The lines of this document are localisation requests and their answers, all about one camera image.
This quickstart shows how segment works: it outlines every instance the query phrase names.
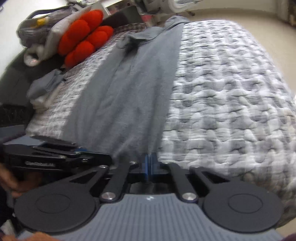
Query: human hand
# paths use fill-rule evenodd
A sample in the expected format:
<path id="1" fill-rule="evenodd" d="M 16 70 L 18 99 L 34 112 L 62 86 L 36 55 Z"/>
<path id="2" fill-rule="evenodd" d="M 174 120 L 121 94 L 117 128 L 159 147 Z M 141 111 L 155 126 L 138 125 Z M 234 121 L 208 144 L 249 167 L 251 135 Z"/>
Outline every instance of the human hand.
<path id="1" fill-rule="evenodd" d="M 42 180 L 40 172 L 25 173 L 24 180 L 18 181 L 16 177 L 0 163 L 0 185 L 6 191 L 11 191 L 14 198 L 20 197 L 24 192 L 39 186 Z"/>

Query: black metal plate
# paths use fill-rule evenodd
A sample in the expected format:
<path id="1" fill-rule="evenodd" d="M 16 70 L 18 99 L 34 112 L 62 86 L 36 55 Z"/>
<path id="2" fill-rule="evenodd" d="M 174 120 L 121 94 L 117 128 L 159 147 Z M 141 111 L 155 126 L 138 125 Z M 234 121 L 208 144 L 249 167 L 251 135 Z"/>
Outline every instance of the black metal plate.
<path id="1" fill-rule="evenodd" d="M 240 233 L 268 230 L 283 214 L 275 194 L 241 181 L 215 185 L 205 197 L 203 209 L 219 226 Z"/>
<path id="2" fill-rule="evenodd" d="M 49 184 L 33 189 L 15 204 L 15 215 L 28 229 L 66 232 L 85 223 L 96 208 L 94 198 L 76 183 Z"/>

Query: metal pin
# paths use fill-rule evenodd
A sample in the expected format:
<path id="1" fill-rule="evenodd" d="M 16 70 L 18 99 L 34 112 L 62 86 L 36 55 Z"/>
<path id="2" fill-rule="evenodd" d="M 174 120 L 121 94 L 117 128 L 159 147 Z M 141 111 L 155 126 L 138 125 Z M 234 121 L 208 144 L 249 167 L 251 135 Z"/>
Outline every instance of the metal pin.
<path id="1" fill-rule="evenodd" d="M 113 200 L 116 198 L 116 195 L 113 192 L 105 192 L 101 195 L 101 197 L 105 200 Z"/>
<path id="2" fill-rule="evenodd" d="M 193 201 L 194 199 L 197 198 L 197 196 L 192 192 L 186 192 L 182 195 L 182 198 L 187 201 Z"/>

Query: gray-white quilt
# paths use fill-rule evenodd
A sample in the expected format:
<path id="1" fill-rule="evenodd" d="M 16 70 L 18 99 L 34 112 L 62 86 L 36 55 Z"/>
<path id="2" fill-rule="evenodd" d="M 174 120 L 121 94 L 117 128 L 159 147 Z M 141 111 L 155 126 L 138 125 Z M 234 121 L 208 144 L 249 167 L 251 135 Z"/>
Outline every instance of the gray-white quilt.
<path id="1" fill-rule="evenodd" d="M 35 115 L 27 132 L 60 137 L 79 94 L 114 44 L 142 29 L 143 24 L 118 28 L 103 48 L 68 71 L 52 107 Z M 285 207 L 284 224 L 296 216 L 295 114 L 292 93 L 246 30 L 226 20 L 189 23 L 158 156 L 275 192 Z"/>

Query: gray shirt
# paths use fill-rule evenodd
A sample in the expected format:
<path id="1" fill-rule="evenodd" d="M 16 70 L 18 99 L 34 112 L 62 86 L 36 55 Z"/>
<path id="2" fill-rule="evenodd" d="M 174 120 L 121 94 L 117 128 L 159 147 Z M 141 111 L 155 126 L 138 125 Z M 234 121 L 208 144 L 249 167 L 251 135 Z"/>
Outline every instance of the gray shirt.
<path id="1" fill-rule="evenodd" d="M 169 108 L 184 23 L 128 34 L 118 42 L 80 95 L 63 139 L 115 160 L 157 151 Z"/>

